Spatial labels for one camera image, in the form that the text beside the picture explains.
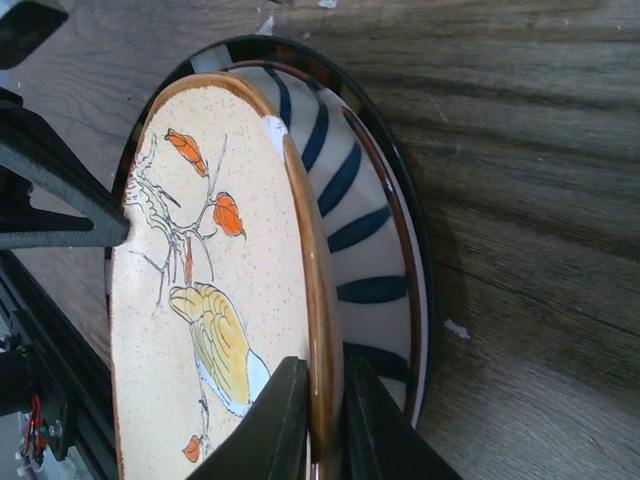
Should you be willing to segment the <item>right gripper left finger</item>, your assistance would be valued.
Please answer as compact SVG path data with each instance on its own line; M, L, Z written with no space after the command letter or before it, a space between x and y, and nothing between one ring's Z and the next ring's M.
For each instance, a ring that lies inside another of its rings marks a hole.
M284 358L238 427L193 479L302 479L309 421L307 362Z

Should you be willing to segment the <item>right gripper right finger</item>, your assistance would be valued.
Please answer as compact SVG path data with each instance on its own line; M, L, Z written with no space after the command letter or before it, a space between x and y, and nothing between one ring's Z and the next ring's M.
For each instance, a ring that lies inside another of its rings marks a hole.
M344 348L344 479L462 476L420 437L360 348Z

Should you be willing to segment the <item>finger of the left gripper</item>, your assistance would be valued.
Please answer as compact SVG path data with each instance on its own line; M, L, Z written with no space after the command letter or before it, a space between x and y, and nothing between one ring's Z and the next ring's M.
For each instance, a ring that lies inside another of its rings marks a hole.
M37 186L77 216L35 208ZM113 247L128 235L119 201L82 164L55 130L1 90L1 248Z

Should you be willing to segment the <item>beige bird pattern plate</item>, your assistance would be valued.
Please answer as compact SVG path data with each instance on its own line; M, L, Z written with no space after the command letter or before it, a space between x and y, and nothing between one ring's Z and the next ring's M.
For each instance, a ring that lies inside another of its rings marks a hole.
M340 474L343 354L316 199L249 81L192 74L152 104L111 254L118 473L184 479L255 410L280 362L310 373L311 479Z

